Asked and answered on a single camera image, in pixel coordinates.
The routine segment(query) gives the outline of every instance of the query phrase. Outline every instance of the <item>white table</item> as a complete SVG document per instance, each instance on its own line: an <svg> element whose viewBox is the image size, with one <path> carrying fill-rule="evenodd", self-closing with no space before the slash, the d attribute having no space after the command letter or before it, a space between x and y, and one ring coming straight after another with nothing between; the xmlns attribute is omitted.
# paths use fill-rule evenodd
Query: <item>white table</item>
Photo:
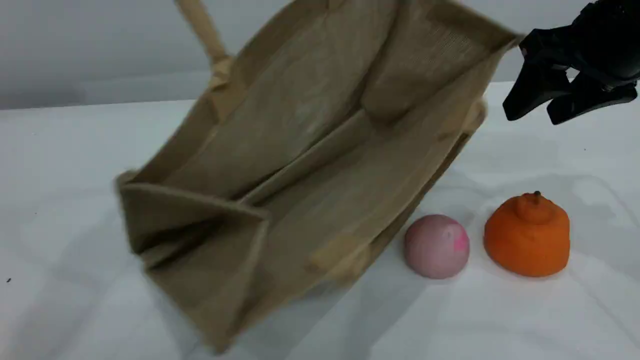
<svg viewBox="0 0 640 360"><path fill-rule="evenodd" d="M412 274L396 241L349 291L290 304L223 358L639 359L640 101L507 123L510 85L491 85L485 125L412 218L467 227L459 276ZM0 359L212 358L128 252L111 189L190 105L0 111ZM501 270L481 243L496 206L535 190L572 219L570 264L544 280Z"/></svg>

